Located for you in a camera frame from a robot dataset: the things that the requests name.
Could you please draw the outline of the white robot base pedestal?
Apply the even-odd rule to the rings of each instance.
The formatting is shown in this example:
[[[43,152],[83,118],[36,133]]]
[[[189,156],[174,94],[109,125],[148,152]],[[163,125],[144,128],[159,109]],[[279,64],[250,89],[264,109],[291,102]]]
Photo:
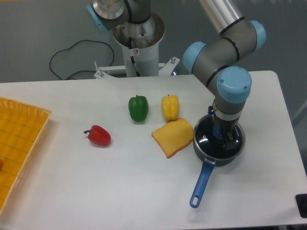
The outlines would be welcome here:
[[[127,77],[158,75],[159,43],[164,35],[164,22],[155,13],[144,23],[125,22],[113,29],[113,36],[122,48]]]

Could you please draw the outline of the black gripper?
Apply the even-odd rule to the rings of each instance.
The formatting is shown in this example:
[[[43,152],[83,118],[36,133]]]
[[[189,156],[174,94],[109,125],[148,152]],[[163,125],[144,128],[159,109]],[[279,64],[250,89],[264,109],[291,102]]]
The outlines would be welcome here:
[[[215,105],[208,107],[208,115],[213,120],[213,135],[224,139],[225,151],[237,150],[237,136],[232,131],[233,127],[238,123],[240,112],[236,114],[225,114],[221,112]]]

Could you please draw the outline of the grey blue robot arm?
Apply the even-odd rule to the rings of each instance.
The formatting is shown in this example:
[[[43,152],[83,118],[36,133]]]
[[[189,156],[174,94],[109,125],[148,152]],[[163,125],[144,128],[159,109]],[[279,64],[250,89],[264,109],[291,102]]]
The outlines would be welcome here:
[[[241,58],[266,42],[266,31],[257,21],[247,21],[229,0],[203,0],[202,6],[220,35],[212,44],[195,42],[183,55],[186,69],[214,95],[209,109],[224,148],[233,149],[232,134],[251,90],[251,76],[235,66]],[[128,77],[156,76],[158,44],[164,23],[148,0],[95,0],[87,11],[99,31],[112,31],[122,46]]]

